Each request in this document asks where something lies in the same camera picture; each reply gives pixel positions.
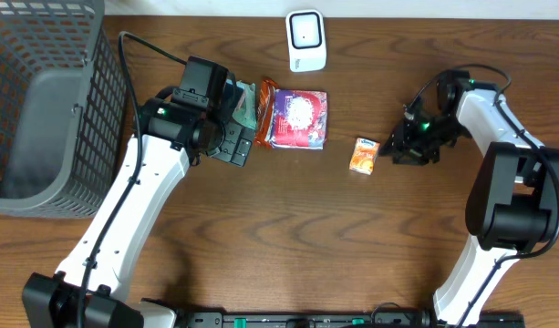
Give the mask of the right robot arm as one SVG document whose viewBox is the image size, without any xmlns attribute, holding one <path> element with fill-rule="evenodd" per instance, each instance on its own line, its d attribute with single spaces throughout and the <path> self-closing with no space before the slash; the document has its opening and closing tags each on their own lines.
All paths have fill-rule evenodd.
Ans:
<svg viewBox="0 0 559 328">
<path fill-rule="evenodd" d="M 559 238 L 559 149 L 546 147 L 507 105 L 506 86 L 471 77 L 471 64 L 428 81 L 439 114 L 416 95 L 379 150 L 395 164 L 440 160 L 442 146 L 474 140 L 483 161 L 465 209 L 469 233 L 447 280 L 433 294 L 433 324 L 473 327 L 505 273 L 518 261 L 547 253 Z"/>
</svg>

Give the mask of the pink purple snack bag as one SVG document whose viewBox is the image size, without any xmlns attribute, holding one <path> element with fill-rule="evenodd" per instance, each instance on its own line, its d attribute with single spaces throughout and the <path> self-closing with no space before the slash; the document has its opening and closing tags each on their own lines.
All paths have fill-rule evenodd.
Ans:
<svg viewBox="0 0 559 328">
<path fill-rule="evenodd" d="M 279 89 L 274 92 L 269 143 L 275 149 L 321 150 L 326 141 L 327 93 Z"/>
</svg>

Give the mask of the orange tissue pack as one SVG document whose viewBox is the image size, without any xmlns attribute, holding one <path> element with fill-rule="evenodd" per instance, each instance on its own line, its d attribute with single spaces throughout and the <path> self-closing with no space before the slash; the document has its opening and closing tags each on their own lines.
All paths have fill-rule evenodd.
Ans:
<svg viewBox="0 0 559 328">
<path fill-rule="evenodd" d="M 374 170 L 374 163 L 378 156 L 380 144 L 376 141 L 357 138 L 349 169 L 358 173 L 370 175 Z"/>
</svg>

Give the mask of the red brown snack packet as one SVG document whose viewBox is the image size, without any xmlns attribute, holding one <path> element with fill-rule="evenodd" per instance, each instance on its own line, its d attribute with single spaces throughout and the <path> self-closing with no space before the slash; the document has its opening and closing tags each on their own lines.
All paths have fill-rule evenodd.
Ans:
<svg viewBox="0 0 559 328">
<path fill-rule="evenodd" d="M 273 116 L 274 93 L 279 86 L 269 77 L 263 79 L 256 109 L 257 129 L 255 133 L 255 143 L 270 149 L 272 146 L 267 135 L 270 133 L 271 120 Z"/>
</svg>

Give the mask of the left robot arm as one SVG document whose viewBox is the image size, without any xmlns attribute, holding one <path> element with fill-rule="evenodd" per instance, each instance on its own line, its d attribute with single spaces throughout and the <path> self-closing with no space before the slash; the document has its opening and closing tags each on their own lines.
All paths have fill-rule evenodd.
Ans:
<svg viewBox="0 0 559 328">
<path fill-rule="evenodd" d="M 33 273 L 22 302 L 33 327 L 173 327 L 177 310 L 126 303 L 140 252 L 165 200 L 202 157 L 241 167 L 254 131 L 233 119 L 243 89 L 212 61 L 188 58 L 178 87 L 164 88 L 136 116 L 136 136 L 109 193 L 53 276 Z"/>
</svg>

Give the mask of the teal green snack packet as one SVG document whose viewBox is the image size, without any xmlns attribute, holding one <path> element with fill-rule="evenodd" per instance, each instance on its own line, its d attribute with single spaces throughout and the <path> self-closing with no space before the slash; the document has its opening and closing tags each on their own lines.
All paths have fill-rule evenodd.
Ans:
<svg viewBox="0 0 559 328">
<path fill-rule="evenodd" d="M 246 128 L 257 129 L 256 84 L 245 84 L 243 81 L 238 81 L 237 87 L 243 90 L 244 97 L 241 106 L 233 112 L 233 118 Z"/>
</svg>

